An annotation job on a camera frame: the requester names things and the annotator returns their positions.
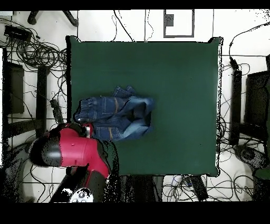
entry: jeans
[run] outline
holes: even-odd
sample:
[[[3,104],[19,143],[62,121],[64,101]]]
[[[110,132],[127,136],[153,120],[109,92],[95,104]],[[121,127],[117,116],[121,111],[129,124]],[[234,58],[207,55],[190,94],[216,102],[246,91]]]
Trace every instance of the jeans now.
[[[107,141],[139,139],[152,130],[152,98],[137,97],[134,89],[117,87],[112,97],[90,97],[80,101],[74,114],[78,123],[91,123],[93,138]]]

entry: black panel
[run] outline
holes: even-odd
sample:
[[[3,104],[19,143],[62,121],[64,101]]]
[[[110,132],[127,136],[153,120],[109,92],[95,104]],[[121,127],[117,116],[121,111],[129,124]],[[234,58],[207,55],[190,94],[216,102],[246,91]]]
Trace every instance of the black panel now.
[[[265,86],[269,77],[269,71],[249,74],[247,76],[244,122],[265,126],[269,101],[268,91]]]
[[[232,100],[230,104],[229,144],[238,145],[241,121],[242,72],[234,71],[232,79]]]
[[[11,95],[11,108],[9,114],[22,114],[24,112],[23,104],[23,77],[24,69],[19,64],[7,63],[7,80],[9,83],[9,92]]]
[[[36,119],[42,120],[41,128],[36,130],[36,138],[43,136],[46,131],[47,117],[47,75],[50,72],[46,66],[40,66],[37,70],[37,94],[36,94]]]
[[[30,132],[36,128],[41,128],[42,120],[23,120],[21,122],[14,122],[8,125],[8,137],[20,135],[25,132]]]

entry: floor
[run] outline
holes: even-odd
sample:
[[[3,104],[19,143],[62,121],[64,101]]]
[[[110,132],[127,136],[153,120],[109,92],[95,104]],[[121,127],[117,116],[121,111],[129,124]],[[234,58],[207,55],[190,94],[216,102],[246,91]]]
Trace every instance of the floor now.
[[[169,29],[167,35],[187,35],[190,28],[184,26],[181,21],[188,21],[191,24],[189,13],[181,10],[167,10],[167,14],[175,15],[174,28]],[[81,41],[130,41],[119,22],[116,22],[111,11],[71,11],[75,18],[79,18],[79,27],[73,27],[65,15],[61,11],[40,11],[37,15],[37,24],[29,25],[27,17],[30,12],[15,12],[15,15],[2,16],[9,21],[19,23],[25,27],[33,28],[40,37],[40,41],[52,43],[58,46],[60,50],[66,48],[65,36],[75,35]],[[207,42],[213,36],[222,36],[224,44],[222,48],[222,63],[225,66],[222,77],[222,93],[221,103],[230,99],[230,84],[232,69],[229,65],[229,44],[232,38],[243,31],[266,23],[269,20],[269,11],[267,10],[195,10],[195,32],[193,38],[163,38],[163,10],[131,10],[131,11],[116,11],[117,16],[126,27],[130,36],[135,41],[199,41]],[[146,15],[146,29],[144,33],[144,16]],[[4,24],[0,22],[0,40],[3,40]],[[231,55],[234,56],[238,64],[242,64],[243,74],[254,73],[267,70],[265,56],[270,54],[270,26],[262,26],[259,29],[244,33],[235,38],[234,44],[231,47]],[[16,54],[13,52],[10,60],[14,63],[19,63]],[[35,95],[36,90],[36,73],[31,72],[29,68],[25,69],[25,85],[24,85],[24,101],[27,104],[31,114],[35,117]],[[54,75],[59,77],[62,74],[61,69],[54,72]],[[57,78],[52,73],[48,75],[47,81],[47,98],[52,98],[54,92],[59,90],[57,86]],[[245,91],[245,79],[243,76],[242,92]],[[60,97],[60,106],[66,107],[65,97]],[[245,95],[242,94],[242,119],[244,111]],[[221,107],[221,115],[226,122],[229,122],[230,101]],[[66,111],[63,108],[63,116],[66,117]],[[25,111],[24,114],[16,114],[10,117],[10,122],[16,122],[24,119],[29,119],[30,116]],[[55,121],[52,114],[52,108],[48,104],[47,107],[47,129],[55,127]],[[19,145],[29,138],[34,138],[34,132],[28,132],[9,139],[10,146]],[[219,166],[221,168],[220,176],[209,178],[204,176],[209,199],[222,201],[237,201],[237,197],[241,201],[251,200],[250,192],[252,192],[253,182],[244,176],[237,178],[237,191],[233,190],[232,180],[239,175],[251,176],[249,167],[240,162],[230,150],[224,151],[220,155]],[[44,186],[35,181],[30,175],[31,163],[27,162],[25,166],[24,191],[28,196],[35,197],[35,201],[44,191]],[[52,191],[54,192],[65,175],[65,169],[61,168],[42,168],[35,167],[33,170],[34,176],[43,182],[46,186],[44,194],[40,198],[40,202],[48,202]],[[190,189],[185,189],[184,193],[178,192],[179,198],[167,197],[172,195],[171,185],[177,185],[180,175],[166,176],[164,185],[163,201],[196,201],[193,192]]]

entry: connector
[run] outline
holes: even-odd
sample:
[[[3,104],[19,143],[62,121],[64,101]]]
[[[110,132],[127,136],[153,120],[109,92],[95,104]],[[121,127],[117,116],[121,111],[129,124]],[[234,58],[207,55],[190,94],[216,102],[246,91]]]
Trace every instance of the connector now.
[[[230,57],[230,65],[233,68],[233,70],[239,70],[239,66],[236,60],[234,60],[232,57]]]

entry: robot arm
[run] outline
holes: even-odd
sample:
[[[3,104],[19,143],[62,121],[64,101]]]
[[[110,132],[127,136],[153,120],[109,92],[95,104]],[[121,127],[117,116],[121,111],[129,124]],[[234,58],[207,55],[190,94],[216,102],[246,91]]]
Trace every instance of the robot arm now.
[[[103,145],[98,140],[89,138],[91,129],[91,125],[58,125],[32,144],[30,160],[39,166],[85,167],[87,177],[83,177],[80,188],[87,188],[93,195],[99,192],[94,195],[94,201],[95,199],[100,201],[102,198],[100,192],[103,191],[96,188],[105,186],[110,167]]]

